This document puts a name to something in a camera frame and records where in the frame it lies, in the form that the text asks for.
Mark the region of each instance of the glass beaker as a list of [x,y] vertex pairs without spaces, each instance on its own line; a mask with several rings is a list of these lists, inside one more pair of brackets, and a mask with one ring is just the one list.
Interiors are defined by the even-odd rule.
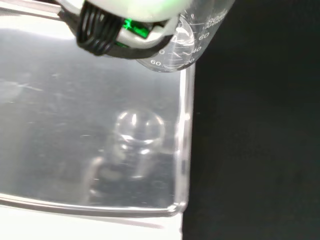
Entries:
[[193,0],[181,13],[170,43],[138,62],[156,72],[175,72],[195,63],[208,47],[235,0]]

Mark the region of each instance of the transparent container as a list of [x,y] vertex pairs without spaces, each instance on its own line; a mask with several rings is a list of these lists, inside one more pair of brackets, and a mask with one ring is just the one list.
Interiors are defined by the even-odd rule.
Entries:
[[208,47],[235,0],[193,0],[181,13],[170,43],[139,63],[156,72],[175,72],[195,63]]
[[102,217],[185,209],[194,68],[81,48],[58,5],[0,0],[0,205]]

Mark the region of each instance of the black background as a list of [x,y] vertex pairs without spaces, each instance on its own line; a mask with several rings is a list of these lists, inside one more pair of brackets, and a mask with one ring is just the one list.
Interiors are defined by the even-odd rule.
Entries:
[[320,0],[236,0],[196,67],[184,240],[320,239]]

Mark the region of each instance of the wire bundle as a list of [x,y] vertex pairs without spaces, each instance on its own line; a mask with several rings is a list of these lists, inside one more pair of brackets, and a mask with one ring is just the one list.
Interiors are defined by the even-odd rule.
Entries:
[[79,47],[101,56],[115,44],[124,19],[85,1],[80,14],[76,40]]

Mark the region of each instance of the printed number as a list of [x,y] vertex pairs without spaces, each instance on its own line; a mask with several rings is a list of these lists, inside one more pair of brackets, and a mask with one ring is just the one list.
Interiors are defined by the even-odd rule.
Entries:
[[206,23],[206,26],[205,26],[205,29],[208,29],[216,24],[218,24],[219,22],[221,22],[226,14],[227,14],[228,11],[224,10],[220,15],[218,16],[215,16],[214,18],[211,18],[207,23]]
[[198,47],[198,48],[196,48],[195,50],[193,50],[192,53],[194,54],[194,53],[196,53],[196,52],[199,52],[200,50],[201,50],[201,47]]
[[157,65],[157,66],[160,66],[160,65],[161,65],[161,62],[155,61],[155,60],[151,60],[151,64],[155,64],[155,65]]
[[199,40],[201,41],[202,39],[206,39],[208,36],[209,36],[210,32],[207,32],[206,34],[202,34],[200,37],[199,37]]
[[194,58],[191,58],[189,61],[187,61],[187,62],[185,63],[185,65],[192,64],[194,61],[195,61],[195,59],[194,59]]

